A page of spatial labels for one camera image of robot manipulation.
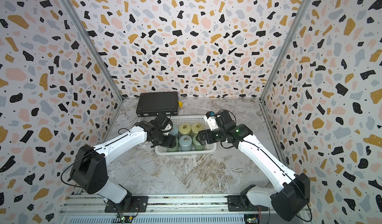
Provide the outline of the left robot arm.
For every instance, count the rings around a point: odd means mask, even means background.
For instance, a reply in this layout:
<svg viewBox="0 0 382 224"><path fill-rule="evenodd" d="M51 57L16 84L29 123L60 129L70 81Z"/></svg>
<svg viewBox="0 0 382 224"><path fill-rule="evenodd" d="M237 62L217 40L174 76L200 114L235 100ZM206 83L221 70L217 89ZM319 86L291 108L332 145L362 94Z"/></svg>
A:
<svg viewBox="0 0 382 224"><path fill-rule="evenodd" d="M151 121L139 121L116 138L96 146L84 145L76 155L70 178L88 194L98 194L118 205L128 205L131 193L108 176L107 167L135 146L150 142L152 147L173 148L176 137L169 134L173 122L160 113Z"/></svg>

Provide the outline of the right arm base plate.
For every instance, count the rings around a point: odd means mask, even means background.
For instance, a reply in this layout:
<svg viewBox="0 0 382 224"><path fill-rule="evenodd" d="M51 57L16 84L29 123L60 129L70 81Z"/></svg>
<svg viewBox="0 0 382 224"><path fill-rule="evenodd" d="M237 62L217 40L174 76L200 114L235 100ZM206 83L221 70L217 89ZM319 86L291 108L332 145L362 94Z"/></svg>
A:
<svg viewBox="0 0 382 224"><path fill-rule="evenodd" d="M247 198L242 197L241 195L228 195L227 196L227 205L230 212L265 212L269 208L264 206L254 206L252 205Z"/></svg>

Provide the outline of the green tea canister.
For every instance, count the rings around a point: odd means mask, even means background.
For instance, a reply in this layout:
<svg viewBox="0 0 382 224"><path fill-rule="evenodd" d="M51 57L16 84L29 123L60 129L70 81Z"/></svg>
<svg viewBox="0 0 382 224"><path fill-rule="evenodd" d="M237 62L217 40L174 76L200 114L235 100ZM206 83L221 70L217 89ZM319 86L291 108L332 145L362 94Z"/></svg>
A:
<svg viewBox="0 0 382 224"><path fill-rule="evenodd" d="M178 152L180 149L179 145L176 145L175 147L173 148L167 148L167 152Z"/></svg>
<svg viewBox="0 0 382 224"><path fill-rule="evenodd" d="M197 140L197 134L193 136L193 147L195 151L203 151L205 150L205 146L202 145L198 140Z"/></svg>

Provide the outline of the white plastic basket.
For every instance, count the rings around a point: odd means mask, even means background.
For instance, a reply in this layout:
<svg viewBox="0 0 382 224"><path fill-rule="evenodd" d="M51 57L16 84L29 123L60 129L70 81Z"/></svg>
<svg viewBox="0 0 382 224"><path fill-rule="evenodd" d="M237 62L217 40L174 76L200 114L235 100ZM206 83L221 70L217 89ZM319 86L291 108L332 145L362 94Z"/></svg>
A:
<svg viewBox="0 0 382 224"><path fill-rule="evenodd" d="M209 154L216 150L216 143L201 145L195 138L199 131L209 129L203 115L173 116L170 120L173 123L170 134L177 137L177 145L175 148L157 146L158 155Z"/></svg>

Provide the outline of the blue tea canister front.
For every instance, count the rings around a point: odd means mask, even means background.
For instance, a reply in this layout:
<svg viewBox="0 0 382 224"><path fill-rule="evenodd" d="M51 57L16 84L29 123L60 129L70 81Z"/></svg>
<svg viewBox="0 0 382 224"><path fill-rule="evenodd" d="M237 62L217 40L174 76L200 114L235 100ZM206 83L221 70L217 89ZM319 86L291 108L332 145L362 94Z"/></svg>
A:
<svg viewBox="0 0 382 224"><path fill-rule="evenodd" d="M180 151L188 152L193 149L193 139L191 136L183 135L179 138Z"/></svg>

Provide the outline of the blue tea canister back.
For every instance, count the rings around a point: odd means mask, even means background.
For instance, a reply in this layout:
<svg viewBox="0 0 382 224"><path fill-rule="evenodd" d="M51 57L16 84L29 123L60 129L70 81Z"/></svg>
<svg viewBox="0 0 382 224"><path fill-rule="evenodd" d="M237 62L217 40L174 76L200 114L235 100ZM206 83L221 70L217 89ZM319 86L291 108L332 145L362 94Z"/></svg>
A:
<svg viewBox="0 0 382 224"><path fill-rule="evenodd" d="M169 131L168 135L173 135L175 136L176 138L179 138L180 137L180 133L179 133L179 127L174 125L172 127L172 129Z"/></svg>

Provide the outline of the yellow-green tea canister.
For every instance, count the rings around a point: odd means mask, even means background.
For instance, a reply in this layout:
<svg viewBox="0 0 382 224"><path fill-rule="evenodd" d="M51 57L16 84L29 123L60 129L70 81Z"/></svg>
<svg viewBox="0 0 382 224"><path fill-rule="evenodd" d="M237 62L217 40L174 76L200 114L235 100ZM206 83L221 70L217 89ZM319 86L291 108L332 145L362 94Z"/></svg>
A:
<svg viewBox="0 0 382 224"><path fill-rule="evenodd" d="M192 126L189 123L182 123L179 125L180 136L188 135L192 136Z"/></svg>
<svg viewBox="0 0 382 224"><path fill-rule="evenodd" d="M198 122L198 123L194 123L192 125L192 135L195 136L198 134L198 132L200 132L201 130L204 130L204 124Z"/></svg>

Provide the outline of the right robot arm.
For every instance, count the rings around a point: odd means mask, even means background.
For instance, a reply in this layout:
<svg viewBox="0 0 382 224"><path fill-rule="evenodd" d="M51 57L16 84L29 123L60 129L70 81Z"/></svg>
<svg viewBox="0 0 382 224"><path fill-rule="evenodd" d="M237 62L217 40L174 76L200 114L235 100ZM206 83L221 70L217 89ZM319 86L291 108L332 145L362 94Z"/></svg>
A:
<svg viewBox="0 0 382 224"><path fill-rule="evenodd" d="M310 179L275 158L244 124L237 124L227 110L209 111L204 116L208 128L199 131L197 141L202 144L230 143L248 156L272 183L272 188L250 185L239 196L228 197L231 210L255 211L260 207L274 210L283 220L290 222L308 206Z"/></svg>

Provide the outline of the blue tea canister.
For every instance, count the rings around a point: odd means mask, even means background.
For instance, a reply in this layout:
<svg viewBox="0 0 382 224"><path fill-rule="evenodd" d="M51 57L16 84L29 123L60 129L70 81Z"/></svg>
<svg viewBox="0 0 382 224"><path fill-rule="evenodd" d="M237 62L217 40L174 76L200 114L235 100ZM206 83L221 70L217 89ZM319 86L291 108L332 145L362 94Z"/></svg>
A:
<svg viewBox="0 0 382 224"><path fill-rule="evenodd" d="M193 149L193 139L191 136L183 135L179 138L180 151L188 152Z"/></svg>
<svg viewBox="0 0 382 224"><path fill-rule="evenodd" d="M172 129L169 131L168 135L173 135L175 136L176 138L179 138L180 137L180 133L179 133L179 127L174 125L172 127Z"/></svg>

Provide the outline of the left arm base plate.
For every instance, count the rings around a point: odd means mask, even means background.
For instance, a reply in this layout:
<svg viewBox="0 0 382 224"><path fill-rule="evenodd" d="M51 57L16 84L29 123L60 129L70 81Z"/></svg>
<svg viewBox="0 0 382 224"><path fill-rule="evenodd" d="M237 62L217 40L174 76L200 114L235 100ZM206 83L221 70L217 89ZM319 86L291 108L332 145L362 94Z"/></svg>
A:
<svg viewBox="0 0 382 224"><path fill-rule="evenodd" d="M107 201L105 213L145 213L148 205L148 196L126 196L120 203Z"/></svg>

